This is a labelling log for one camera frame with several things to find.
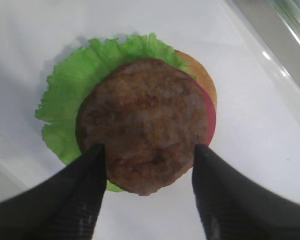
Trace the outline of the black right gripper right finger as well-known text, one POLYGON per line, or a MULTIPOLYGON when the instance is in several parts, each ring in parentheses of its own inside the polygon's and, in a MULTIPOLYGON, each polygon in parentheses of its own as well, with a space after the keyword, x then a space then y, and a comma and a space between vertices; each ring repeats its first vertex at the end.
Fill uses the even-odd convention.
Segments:
POLYGON ((208 240, 300 240, 300 204, 250 180, 204 144, 194 148, 192 188, 208 240))

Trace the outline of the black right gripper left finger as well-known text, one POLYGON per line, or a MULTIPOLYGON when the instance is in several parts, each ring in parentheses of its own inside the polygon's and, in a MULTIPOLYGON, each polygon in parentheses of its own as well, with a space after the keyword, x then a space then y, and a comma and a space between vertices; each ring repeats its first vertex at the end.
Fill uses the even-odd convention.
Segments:
POLYGON ((91 240, 107 187, 95 144, 41 184, 0 202, 0 240, 91 240))

